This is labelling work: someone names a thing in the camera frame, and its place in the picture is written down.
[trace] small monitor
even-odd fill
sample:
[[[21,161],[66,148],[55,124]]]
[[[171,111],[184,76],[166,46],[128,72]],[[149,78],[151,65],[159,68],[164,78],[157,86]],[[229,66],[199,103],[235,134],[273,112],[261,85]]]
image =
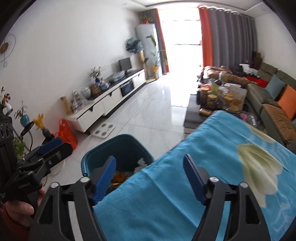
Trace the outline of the small monitor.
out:
[[[131,66],[131,58],[124,58],[119,60],[119,66],[121,70],[125,70],[126,72],[132,68]]]

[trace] gray sofa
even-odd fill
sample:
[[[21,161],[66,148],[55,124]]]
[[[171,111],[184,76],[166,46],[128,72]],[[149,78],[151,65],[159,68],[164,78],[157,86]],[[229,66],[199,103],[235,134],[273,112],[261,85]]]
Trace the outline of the gray sofa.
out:
[[[269,64],[262,63],[258,74],[268,82],[275,74],[279,79],[296,90],[295,79]],[[256,84],[248,84],[247,89],[247,99],[258,116],[260,116],[267,134],[296,154],[296,129],[277,103],[285,88],[283,88],[275,100],[272,99],[271,95],[264,88]]]

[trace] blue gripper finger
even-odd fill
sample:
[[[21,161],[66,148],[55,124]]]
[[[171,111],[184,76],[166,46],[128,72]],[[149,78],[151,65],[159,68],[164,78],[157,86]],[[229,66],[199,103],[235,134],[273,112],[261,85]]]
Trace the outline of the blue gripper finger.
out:
[[[201,176],[198,173],[197,166],[189,154],[186,154],[184,156],[183,168],[196,199],[204,205],[207,200],[205,195],[207,192],[207,183],[202,180]]]

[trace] laundry basket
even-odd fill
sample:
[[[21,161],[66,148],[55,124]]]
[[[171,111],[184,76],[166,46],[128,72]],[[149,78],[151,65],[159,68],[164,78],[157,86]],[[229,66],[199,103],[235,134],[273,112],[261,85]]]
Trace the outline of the laundry basket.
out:
[[[154,162],[154,158],[136,138],[123,134],[105,141],[83,156],[83,176],[90,176],[94,169],[102,167],[109,156],[116,158],[116,170],[119,172],[133,172],[141,158],[148,165]]]

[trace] glossy floor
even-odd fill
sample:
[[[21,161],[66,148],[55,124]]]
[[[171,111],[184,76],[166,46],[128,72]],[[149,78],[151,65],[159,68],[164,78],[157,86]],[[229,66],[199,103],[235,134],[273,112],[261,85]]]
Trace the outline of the glossy floor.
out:
[[[196,89],[196,77],[184,74],[168,74],[145,85],[110,118],[100,118],[91,127],[91,131],[94,131],[104,121],[114,123],[116,127],[106,139],[75,133],[77,148],[70,157],[52,168],[46,189],[54,181],[61,185],[76,182],[82,177],[80,162],[84,154],[119,134],[134,136],[155,160],[158,159],[183,139],[186,107],[190,94],[196,93]],[[82,240],[72,203],[70,214],[76,240]]]

